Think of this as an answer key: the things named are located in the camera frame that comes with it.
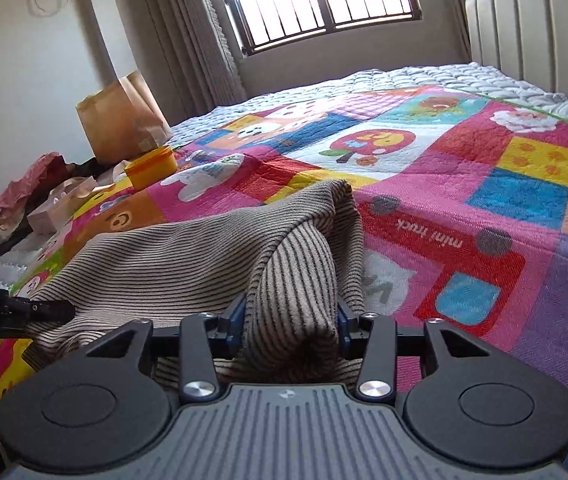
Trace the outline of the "beige padded headboard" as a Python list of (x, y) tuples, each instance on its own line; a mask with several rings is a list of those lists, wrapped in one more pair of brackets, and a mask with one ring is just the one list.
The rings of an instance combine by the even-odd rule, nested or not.
[(466, 0), (470, 56), (568, 96), (568, 0)]

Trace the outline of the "grey left curtain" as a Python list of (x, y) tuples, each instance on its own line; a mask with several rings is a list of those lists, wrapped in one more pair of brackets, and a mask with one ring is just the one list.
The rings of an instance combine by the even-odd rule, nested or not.
[(246, 99), (235, 58), (211, 0), (145, 0), (185, 115)]

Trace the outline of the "white quilted bedspread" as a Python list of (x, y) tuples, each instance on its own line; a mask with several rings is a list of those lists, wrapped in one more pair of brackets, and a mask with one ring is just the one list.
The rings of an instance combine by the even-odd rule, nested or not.
[(285, 104), (308, 101), (313, 98), (334, 98), (365, 91), (382, 91), (395, 88), (441, 86), (454, 90), (478, 93), (481, 96), (543, 110), (568, 120), (568, 96), (544, 91), (527, 81), (516, 80), (492, 66), (451, 64), (443, 66), (405, 67), (383, 72), (360, 70), (344, 78), (309, 84), (255, 96), (240, 104), (219, 106), (212, 112), (185, 120), (171, 128), (168, 144), (182, 148), (213, 128), (251, 112), (261, 112)]

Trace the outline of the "colourful cartoon patchwork mat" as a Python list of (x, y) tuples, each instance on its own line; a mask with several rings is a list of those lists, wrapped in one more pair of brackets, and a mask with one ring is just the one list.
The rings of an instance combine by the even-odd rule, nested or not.
[(568, 388), (568, 120), (426, 86), (251, 112), (172, 149), (174, 174), (90, 200), (14, 293), (39, 300), (94, 236), (344, 180), (364, 232), (359, 313), (441, 318)]

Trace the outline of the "pink gift bag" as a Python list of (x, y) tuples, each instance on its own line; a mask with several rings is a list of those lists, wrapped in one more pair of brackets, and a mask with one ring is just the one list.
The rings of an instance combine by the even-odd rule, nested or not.
[(98, 182), (92, 177), (67, 179), (50, 192), (44, 203), (28, 214), (30, 228), (41, 235), (58, 232), (97, 186)]

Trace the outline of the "red plastic bag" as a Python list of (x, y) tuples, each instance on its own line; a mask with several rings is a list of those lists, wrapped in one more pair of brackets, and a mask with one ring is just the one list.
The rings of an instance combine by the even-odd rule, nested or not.
[(69, 175), (64, 156), (53, 152), (40, 156), (21, 178), (11, 181), (0, 195), (0, 244), (22, 223), (27, 206), (41, 204)]

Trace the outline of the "brown paper bag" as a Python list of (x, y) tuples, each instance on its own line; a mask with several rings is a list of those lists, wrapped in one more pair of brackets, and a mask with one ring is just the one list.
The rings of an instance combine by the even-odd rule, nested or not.
[(170, 127), (143, 75), (135, 70), (76, 105), (96, 160), (116, 165), (164, 145)]

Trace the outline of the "orange yellow plastic container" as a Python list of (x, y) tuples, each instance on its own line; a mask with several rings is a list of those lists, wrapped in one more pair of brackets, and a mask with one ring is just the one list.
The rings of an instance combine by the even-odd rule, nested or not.
[(178, 165), (170, 146), (155, 148), (124, 165), (124, 172), (136, 192), (170, 177), (177, 170)]

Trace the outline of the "brown striped knit garment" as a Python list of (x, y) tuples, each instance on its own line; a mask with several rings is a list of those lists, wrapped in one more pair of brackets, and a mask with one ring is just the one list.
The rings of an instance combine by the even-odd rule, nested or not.
[(324, 180), (269, 205), (100, 234), (36, 292), (76, 309), (28, 334), (53, 361), (138, 318), (176, 326), (244, 297), (243, 345), (218, 362), (230, 382), (343, 382), (337, 307), (364, 309), (364, 232), (350, 185)]

